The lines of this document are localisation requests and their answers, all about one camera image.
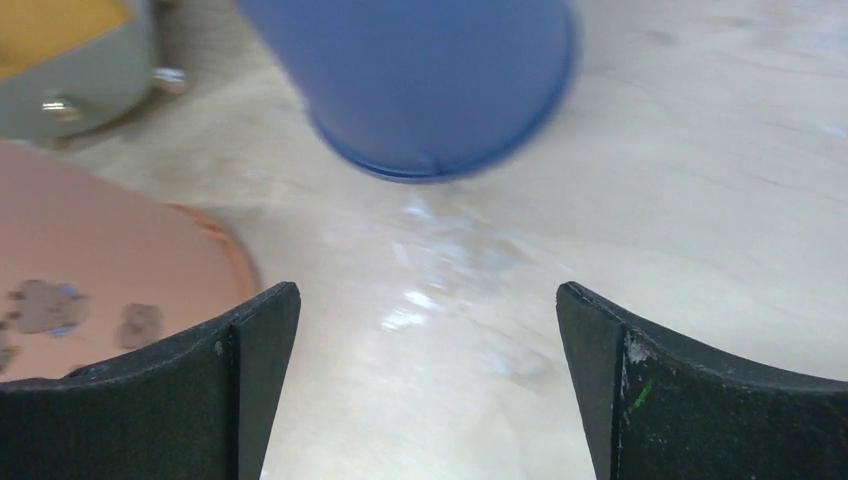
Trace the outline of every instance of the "brown stain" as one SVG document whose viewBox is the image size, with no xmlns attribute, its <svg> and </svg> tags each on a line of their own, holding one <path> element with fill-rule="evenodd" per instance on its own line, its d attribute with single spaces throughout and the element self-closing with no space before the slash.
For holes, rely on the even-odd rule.
<svg viewBox="0 0 848 480">
<path fill-rule="evenodd" d="M 118 346 L 135 350 L 162 338 L 162 310 L 154 305 L 132 303 L 124 307 L 118 327 Z"/>
<path fill-rule="evenodd" d="M 42 333 L 60 327 L 76 327 L 88 318 L 88 298 L 67 293 L 59 285 L 27 280 L 9 294 L 15 309 L 6 313 L 20 333 Z"/>
</svg>

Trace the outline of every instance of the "yellow object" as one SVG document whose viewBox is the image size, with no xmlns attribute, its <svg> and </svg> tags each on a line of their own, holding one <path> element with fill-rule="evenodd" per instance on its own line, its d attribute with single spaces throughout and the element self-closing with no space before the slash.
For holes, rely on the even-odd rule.
<svg viewBox="0 0 848 480">
<path fill-rule="evenodd" d="M 0 0 L 0 82 L 129 22 L 119 0 Z"/>
</svg>

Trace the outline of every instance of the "blue plastic cup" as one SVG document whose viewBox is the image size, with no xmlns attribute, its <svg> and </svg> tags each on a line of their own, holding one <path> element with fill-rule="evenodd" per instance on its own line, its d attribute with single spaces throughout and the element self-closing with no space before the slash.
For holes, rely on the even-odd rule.
<svg viewBox="0 0 848 480">
<path fill-rule="evenodd" d="M 434 182 L 495 163 L 555 109 L 578 57 L 565 0 L 239 0 L 344 158 Z"/>
</svg>

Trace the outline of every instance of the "water spill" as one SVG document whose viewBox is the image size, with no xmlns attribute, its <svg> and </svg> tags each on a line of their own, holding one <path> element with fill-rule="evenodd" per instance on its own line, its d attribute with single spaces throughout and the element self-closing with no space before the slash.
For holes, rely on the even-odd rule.
<svg viewBox="0 0 848 480">
<path fill-rule="evenodd" d="M 405 242 L 393 251 L 419 282 L 406 300 L 422 308 L 462 306 L 460 299 L 490 294 L 504 272 L 525 259 L 513 238 L 489 224 L 456 196 L 417 196 L 403 209 Z"/>
<path fill-rule="evenodd" d="M 839 127 L 838 125 L 822 124 L 819 125 L 819 128 L 821 128 L 821 130 L 828 135 L 833 135 L 834 137 L 848 138 L 848 132 L 846 132 L 845 129 Z"/>
<path fill-rule="evenodd" d="M 426 315 L 399 308 L 386 315 L 383 319 L 383 328 L 386 330 L 403 330 L 408 327 L 423 325 L 426 321 Z"/>
<path fill-rule="evenodd" d="M 499 375 L 513 379 L 542 377 L 549 368 L 547 358 L 525 346 L 509 350 L 491 350 L 482 355 L 482 360 Z"/>
</svg>

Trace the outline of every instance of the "green mark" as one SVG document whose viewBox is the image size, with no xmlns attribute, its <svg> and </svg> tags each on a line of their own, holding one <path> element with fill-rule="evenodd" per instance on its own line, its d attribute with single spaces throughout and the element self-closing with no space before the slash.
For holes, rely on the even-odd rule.
<svg viewBox="0 0 848 480">
<path fill-rule="evenodd" d="M 641 407 L 643 403 L 645 403 L 645 399 L 648 398 L 648 394 L 651 393 L 651 389 L 654 388 L 654 379 L 648 379 L 648 384 L 645 385 L 645 388 L 642 389 L 642 393 L 636 397 L 636 401 L 633 402 L 633 405 L 630 405 L 630 408 L 627 409 L 627 413 L 631 414 L 636 411 L 637 408 Z"/>
</svg>

